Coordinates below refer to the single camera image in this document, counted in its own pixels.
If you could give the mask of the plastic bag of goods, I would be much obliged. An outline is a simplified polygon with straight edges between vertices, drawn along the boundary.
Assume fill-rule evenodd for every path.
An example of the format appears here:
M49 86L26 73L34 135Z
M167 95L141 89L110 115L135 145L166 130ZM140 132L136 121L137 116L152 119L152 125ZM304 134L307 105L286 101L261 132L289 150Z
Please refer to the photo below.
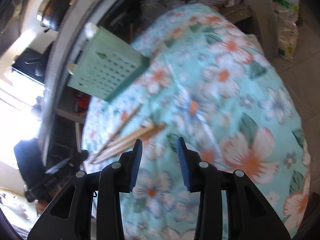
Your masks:
M272 0L277 22L279 56L293 61L299 37L296 22L299 16L299 0Z

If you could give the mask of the white shell-shaped spoon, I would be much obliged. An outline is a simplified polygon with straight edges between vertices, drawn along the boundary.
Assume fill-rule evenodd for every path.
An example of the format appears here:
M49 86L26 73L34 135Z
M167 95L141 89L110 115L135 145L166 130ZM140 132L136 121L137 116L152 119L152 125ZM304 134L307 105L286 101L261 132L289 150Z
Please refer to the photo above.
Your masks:
M99 28L92 22L87 22L85 24L84 32L88 39L92 39L96 35L98 30Z

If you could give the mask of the black wok on counter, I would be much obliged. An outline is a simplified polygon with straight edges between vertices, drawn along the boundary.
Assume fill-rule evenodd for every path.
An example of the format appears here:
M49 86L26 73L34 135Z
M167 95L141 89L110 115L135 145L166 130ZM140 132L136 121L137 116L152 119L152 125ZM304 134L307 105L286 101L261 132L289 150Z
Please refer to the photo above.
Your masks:
M36 18L40 26L48 30L59 31L62 20L70 7L71 0L43 0Z

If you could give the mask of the floral quilted table cloth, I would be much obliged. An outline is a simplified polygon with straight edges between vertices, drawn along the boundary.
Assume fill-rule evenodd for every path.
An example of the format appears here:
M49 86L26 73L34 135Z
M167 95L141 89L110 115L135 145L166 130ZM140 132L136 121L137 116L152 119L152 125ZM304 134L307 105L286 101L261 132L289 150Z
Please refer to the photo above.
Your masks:
M247 35L208 6L166 12L133 42L148 70L114 101L93 98L82 146L97 153L120 128L165 124L144 141L137 183L121 195L126 239L192 239L199 195L184 186L176 153L188 149L220 170L243 170L291 236L310 192L302 122L276 70Z

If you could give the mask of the mint green utensil caddy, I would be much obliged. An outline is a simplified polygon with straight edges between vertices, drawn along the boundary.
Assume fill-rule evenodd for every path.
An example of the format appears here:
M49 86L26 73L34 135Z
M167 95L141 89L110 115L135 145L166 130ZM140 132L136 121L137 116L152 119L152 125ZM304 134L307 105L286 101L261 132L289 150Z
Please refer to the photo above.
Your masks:
M98 28L71 71L68 86L111 102L149 67L150 59Z

